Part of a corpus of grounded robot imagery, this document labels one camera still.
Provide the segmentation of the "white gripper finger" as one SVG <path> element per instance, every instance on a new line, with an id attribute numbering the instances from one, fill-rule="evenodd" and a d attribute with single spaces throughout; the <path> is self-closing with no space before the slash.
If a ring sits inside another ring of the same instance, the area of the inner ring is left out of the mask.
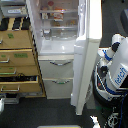
<path id="1" fill-rule="evenodd" d="M 92 119 L 93 123 L 94 123 L 94 126 L 93 128 L 101 128 L 100 127 L 100 124 L 98 122 L 98 118 L 96 116 L 90 116 L 90 118 Z"/>

